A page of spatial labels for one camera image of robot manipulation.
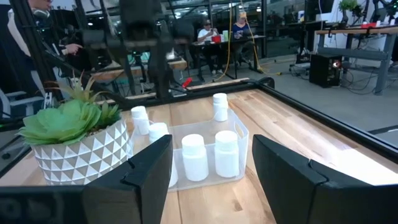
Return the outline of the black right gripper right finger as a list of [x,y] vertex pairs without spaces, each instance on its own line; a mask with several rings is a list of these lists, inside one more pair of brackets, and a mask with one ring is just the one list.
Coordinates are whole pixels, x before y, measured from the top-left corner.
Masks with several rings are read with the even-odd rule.
[[252,154],[277,223],[397,223],[396,184],[367,184],[260,134]]

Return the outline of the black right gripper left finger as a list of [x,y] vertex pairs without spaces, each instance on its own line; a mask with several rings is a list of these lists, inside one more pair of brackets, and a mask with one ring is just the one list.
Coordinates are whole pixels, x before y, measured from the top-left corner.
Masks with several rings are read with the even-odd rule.
[[156,140],[83,191],[93,224],[160,223],[172,172],[172,135]]

